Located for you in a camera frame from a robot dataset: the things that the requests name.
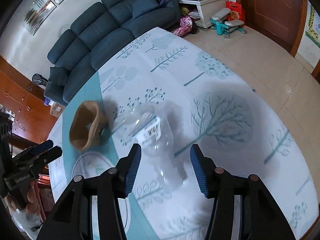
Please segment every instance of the red gift box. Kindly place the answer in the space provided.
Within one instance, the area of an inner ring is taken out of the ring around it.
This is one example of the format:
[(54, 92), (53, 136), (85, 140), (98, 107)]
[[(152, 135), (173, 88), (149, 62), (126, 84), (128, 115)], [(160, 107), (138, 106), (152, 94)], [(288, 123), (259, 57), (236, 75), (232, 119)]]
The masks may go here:
[(228, 14), (228, 21), (241, 20), (245, 22), (244, 9), (240, 3), (227, 1), (226, 7), (231, 10), (231, 12)]

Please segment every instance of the tablecloth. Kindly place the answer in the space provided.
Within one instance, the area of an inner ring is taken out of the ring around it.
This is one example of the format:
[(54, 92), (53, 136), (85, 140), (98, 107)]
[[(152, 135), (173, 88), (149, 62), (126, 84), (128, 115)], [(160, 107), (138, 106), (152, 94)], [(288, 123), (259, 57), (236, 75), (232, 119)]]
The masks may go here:
[[(109, 124), (99, 147), (79, 153), (70, 145), (68, 133), (84, 100), (98, 101)], [(129, 240), (204, 239), (213, 201), (199, 190), (189, 156), (193, 143), (233, 175), (257, 174), (297, 239), (315, 222), (319, 213), (312, 177), (277, 114), (228, 66), (160, 28), (143, 34), (106, 62), (53, 127), (49, 139), (63, 150), (63, 156), (49, 165), (55, 201), (73, 176), (99, 175), (129, 153), (133, 142), (113, 132), (114, 120), (147, 102), (167, 115), (174, 146), (166, 161), (183, 183), (165, 187), (152, 158), (142, 152), (133, 191), (120, 203)], [(235, 196), (233, 239), (239, 228), (239, 203)]]

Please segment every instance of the wooden door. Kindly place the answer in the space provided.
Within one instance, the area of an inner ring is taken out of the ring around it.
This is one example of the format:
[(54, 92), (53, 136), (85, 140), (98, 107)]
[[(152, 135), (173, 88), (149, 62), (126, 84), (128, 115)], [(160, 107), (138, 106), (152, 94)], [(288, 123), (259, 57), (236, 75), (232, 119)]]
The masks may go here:
[(41, 143), (46, 140), (57, 118), (50, 106), (28, 93), (0, 72), (0, 104), (15, 113), (12, 132), (27, 140)]
[(244, 0), (246, 21), (290, 51), (297, 36), (302, 0)]

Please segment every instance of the metal pivot screw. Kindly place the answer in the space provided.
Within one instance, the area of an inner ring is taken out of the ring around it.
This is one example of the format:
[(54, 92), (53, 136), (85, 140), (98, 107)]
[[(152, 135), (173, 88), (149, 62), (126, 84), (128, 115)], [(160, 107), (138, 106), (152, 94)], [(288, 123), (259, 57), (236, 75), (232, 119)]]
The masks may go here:
[(79, 181), (81, 181), (81, 179), (82, 179), (82, 177), (81, 177), (80, 175), (77, 175), (77, 176), (75, 176), (75, 177), (73, 178), (73, 180), (74, 180), (75, 182), (79, 182)]
[(220, 167), (215, 168), (214, 171), (215, 171), (216, 173), (218, 173), (218, 174), (224, 173), (224, 169), (223, 169), (223, 168), (220, 168)]
[(250, 175), (250, 179), (253, 180), (253, 181), (258, 181), (259, 180), (259, 177), (255, 174), (252, 174)]
[(110, 168), (109, 170), (108, 170), (108, 173), (109, 174), (116, 174), (117, 173), (117, 169), (116, 168)]

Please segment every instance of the blue sofa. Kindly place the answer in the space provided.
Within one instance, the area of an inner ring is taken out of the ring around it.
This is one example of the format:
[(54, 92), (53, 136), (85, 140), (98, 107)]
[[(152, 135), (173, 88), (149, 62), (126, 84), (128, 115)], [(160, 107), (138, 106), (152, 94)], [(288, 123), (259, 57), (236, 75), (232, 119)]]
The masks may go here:
[(45, 97), (66, 106), (90, 77), (123, 47), (154, 27), (165, 29), (180, 20), (177, 0), (132, 19), (135, 1), (101, 0), (71, 24), (48, 53), (55, 67), (68, 71), (68, 81), (65, 86), (49, 82)]

